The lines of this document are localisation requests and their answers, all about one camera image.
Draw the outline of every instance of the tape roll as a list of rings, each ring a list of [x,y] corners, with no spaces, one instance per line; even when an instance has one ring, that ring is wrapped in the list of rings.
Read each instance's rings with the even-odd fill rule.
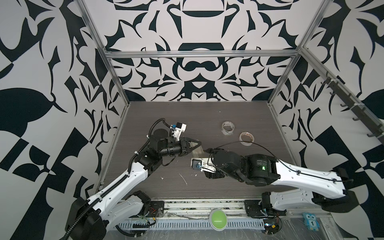
[[[251,141],[250,141],[250,142],[254,142],[254,141],[255,141],[255,138],[254,138],[253,135],[250,134],[249,132],[242,132],[242,133],[240,133],[239,141],[244,141],[244,140],[242,139],[243,136],[248,136],[248,137],[250,137],[250,138],[251,138]],[[250,143],[250,142],[240,142],[240,143],[241,143],[242,145],[244,145],[244,146],[251,146],[252,143]]]
[[[225,130],[224,127],[227,127],[227,126],[229,126],[231,128],[231,130],[229,130],[229,131]],[[221,132],[224,135],[232,135],[234,130],[235,130],[235,125],[232,122],[230,122],[230,121],[225,121],[221,125]]]

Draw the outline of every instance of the green button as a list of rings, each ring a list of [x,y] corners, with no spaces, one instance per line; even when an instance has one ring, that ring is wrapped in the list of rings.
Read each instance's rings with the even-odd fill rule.
[[[222,229],[227,225],[227,217],[223,211],[216,210],[212,213],[212,225],[217,229]]]

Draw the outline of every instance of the roll of tape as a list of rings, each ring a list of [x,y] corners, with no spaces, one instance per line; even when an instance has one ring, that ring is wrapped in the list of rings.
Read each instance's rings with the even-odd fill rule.
[[[254,142],[254,141],[255,141],[255,138],[254,138],[253,135],[250,134],[249,132],[242,132],[242,133],[240,134],[240,136],[239,136],[239,141],[244,141],[244,140],[242,139],[243,136],[248,136],[248,137],[250,137],[250,138],[251,138],[251,141],[250,141],[250,142]],[[241,143],[242,145],[244,145],[244,146],[251,146],[252,143],[250,143],[250,142],[240,142],[240,143]]]
[[[229,126],[231,128],[231,130],[229,130],[229,131],[225,130],[224,127],[227,127],[227,126]],[[221,132],[224,135],[232,135],[234,130],[235,130],[235,125],[232,122],[230,122],[230,121],[225,121],[221,125]]]

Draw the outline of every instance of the blue owl figurine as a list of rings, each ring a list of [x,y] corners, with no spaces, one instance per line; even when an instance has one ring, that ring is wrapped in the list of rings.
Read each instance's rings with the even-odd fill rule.
[[[308,230],[311,230],[311,231],[319,230],[320,225],[317,222],[315,215],[304,212],[303,217],[304,217],[304,224],[307,226]]]

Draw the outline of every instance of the dark wooden tabletop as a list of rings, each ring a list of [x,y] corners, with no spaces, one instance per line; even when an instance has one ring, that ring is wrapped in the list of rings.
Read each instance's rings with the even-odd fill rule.
[[[292,159],[283,143],[266,102],[132,102],[127,113],[112,161],[105,177],[105,186],[124,172],[129,159],[146,141],[150,126],[159,118],[168,124],[182,122],[187,125],[184,136],[202,141],[203,149],[218,147],[237,141],[240,133],[250,132],[255,143],[268,148],[283,161]],[[235,125],[233,135],[221,132],[224,121]],[[155,129],[166,127],[159,123]],[[239,155],[268,154],[264,149],[252,145],[234,143],[225,149]],[[259,197],[265,191],[284,191],[285,186],[254,187],[225,177],[208,179],[203,172],[192,170],[192,154],[176,159],[167,167],[160,166],[148,179],[133,191],[142,190],[150,198],[242,198]]]

